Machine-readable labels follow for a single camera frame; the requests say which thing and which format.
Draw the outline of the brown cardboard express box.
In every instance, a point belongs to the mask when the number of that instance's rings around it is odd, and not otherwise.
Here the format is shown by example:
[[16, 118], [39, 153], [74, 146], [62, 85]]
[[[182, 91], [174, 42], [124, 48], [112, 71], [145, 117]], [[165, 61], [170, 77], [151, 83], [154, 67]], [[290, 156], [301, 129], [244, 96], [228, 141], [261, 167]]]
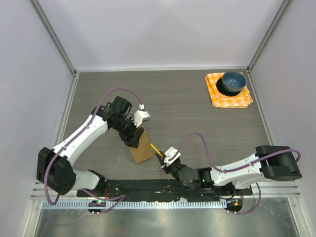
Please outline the brown cardboard express box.
[[145, 131], [140, 136], [138, 148], [129, 147], [129, 150], [135, 163], [141, 163], [154, 157], [149, 137]]

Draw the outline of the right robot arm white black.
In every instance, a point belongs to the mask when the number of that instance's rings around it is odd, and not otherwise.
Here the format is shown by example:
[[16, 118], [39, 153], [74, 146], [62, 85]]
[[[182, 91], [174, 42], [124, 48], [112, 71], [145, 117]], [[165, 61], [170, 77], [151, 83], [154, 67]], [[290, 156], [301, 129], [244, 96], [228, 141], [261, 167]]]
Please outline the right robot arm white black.
[[302, 178], [298, 167], [301, 155], [288, 146], [262, 145], [239, 161], [216, 167], [190, 168], [180, 161], [174, 147], [155, 153], [161, 168], [184, 190], [234, 195], [265, 180], [294, 181]]

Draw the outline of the yellow utility knife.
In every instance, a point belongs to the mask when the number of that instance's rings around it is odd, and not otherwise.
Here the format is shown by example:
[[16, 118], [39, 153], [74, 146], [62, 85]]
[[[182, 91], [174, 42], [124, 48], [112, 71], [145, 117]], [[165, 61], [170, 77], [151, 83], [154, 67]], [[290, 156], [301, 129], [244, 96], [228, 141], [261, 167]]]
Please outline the yellow utility knife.
[[154, 144], [151, 143], [150, 146], [160, 157], [163, 157], [163, 154], [156, 148]]

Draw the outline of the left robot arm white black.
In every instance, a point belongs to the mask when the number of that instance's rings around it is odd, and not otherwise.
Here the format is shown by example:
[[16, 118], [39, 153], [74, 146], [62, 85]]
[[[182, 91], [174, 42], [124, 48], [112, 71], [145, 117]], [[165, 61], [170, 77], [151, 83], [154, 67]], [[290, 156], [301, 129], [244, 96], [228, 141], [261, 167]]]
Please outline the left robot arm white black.
[[100, 197], [106, 186], [105, 177], [88, 170], [74, 170], [73, 166], [83, 151], [93, 141], [110, 129], [118, 132], [124, 144], [138, 148], [144, 129], [141, 124], [151, 116], [144, 105], [130, 115], [132, 105], [117, 96], [105, 106], [99, 105], [87, 120], [67, 139], [54, 148], [42, 148], [38, 154], [37, 180], [44, 184], [44, 191], [55, 191], [63, 196], [71, 190], [88, 190], [94, 197]]

